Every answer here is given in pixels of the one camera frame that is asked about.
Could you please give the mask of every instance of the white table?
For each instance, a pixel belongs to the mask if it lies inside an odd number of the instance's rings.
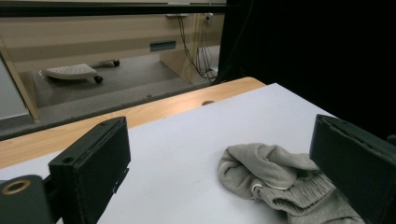
[[[308,153],[316,114],[330,115],[271,84],[130,129],[130,172],[99,223],[287,223],[285,213],[224,188],[218,162],[236,144]],[[0,179],[45,177],[57,154],[1,169]]]

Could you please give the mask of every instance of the wooden surface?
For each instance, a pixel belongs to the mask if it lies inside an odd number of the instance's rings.
[[[265,84],[255,78],[244,77],[198,91],[190,91],[144,105],[1,141],[0,168],[64,150],[96,124],[107,119],[125,116],[128,128],[133,128],[156,119],[164,119],[198,108],[205,101],[220,101],[263,86]]]

